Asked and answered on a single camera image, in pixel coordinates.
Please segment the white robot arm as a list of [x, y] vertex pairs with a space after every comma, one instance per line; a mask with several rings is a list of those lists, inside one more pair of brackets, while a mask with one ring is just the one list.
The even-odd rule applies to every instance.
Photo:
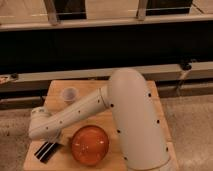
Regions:
[[105, 86], [54, 115], [44, 107], [33, 109], [28, 135], [54, 142], [62, 129], [107, 109], [117, 128], [127, 171], [173, 171], [151, 91], [144, 76], [131, 68], [113, 72]]

